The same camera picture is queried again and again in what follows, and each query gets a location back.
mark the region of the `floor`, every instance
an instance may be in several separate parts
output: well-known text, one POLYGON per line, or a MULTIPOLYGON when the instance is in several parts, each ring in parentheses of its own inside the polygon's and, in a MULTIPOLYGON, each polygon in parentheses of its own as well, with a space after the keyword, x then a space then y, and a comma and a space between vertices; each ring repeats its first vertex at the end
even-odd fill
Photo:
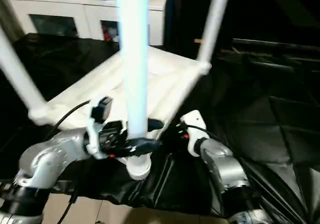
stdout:
MULTIPOLYGON (((43 224, 56 224, 68 205, 69 196, 51 194, 44 209, 43 224)), ((223 219, 175 212, 116 206, 107 201, 78 198, 64 224, 227 224, 223 219)))

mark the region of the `vertical white pole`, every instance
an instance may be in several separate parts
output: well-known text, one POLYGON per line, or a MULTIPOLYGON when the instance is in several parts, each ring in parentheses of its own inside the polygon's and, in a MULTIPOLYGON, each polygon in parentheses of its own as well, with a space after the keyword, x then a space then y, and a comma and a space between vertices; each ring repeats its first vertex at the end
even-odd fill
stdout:
MULTIPOLYGON (((120 47, 124 65, 128 138, 145 137, 147 123, 147 55, 149 0, 117 0, 120 16, 120 47)), ((133 179, 144 179, 151 167, 149 155, 128 158, 133 179)))
POLYGON ((211 0, 197 60, 210 62, 228 0, 211 0))
POLYGON ((29 110, 43 109, 46 106, 46 101, 32 82, 1 27, 0 68, 29 110))

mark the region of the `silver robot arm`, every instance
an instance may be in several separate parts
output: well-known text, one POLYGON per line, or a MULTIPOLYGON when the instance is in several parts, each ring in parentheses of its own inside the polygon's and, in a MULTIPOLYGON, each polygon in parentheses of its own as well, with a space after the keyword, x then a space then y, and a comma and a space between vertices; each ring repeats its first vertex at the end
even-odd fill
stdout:
POLYGON ((268 215, 254 198, 248 177, 232 151, 218 140, 209 138, 200 112, 194 110, 181 120, 189 134, 188 151, 204 161, 221 194, 225 217, 230 224, 271 224, 268 215))
POLYGON ((70 163, 90 157, 84 146, 85 133, 85 128, 63 131, 23 153, 14 183, 2 193, 0 224, 42 222, 50 189, 59 176, 70 163))
MULTIPOLYGON (((0 188, 4 199, 0 224, 40 224, 50 190, 72 162, 140 156, 161 144, 147 138, 127 139, 122 121, 105 122, 110 100, 104 98, 91 108, 86 128, 62 131, 46 142, 29 147, 21 156, 19 171, 10 188, 0 188)), ((159 120, 148 120, 150 131, 161 129, 159 120)))

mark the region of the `black cloth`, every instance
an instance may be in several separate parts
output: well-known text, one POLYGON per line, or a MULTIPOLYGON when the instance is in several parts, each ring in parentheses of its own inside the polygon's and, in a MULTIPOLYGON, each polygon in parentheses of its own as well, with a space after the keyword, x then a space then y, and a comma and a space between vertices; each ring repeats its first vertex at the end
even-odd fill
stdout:
MULTIPOLYGON (((16 51, 46 100, 50 100, 116 50, 104 41, 27 35, 16 51)), ((196 85, 176 115, 198 109, 207 129, 240 157, 261 206, 275 223, 319 223, 320 68, 288 59, 224 56, 196 85)), ((1 77, 3 142, 0 181, 10 182, 21 153, 42 141, 48 126, 37 127, 11 86, 1 77)), ((168 131, 153 152, 149 176, 130 179, 116 160, 95 161, 80 195, 114 204, 200 215, 223 215, 219 195, 204 164, 187 143, 168 131)), ((83 164, 71 164, 53 192, 70 194, 83 164)))

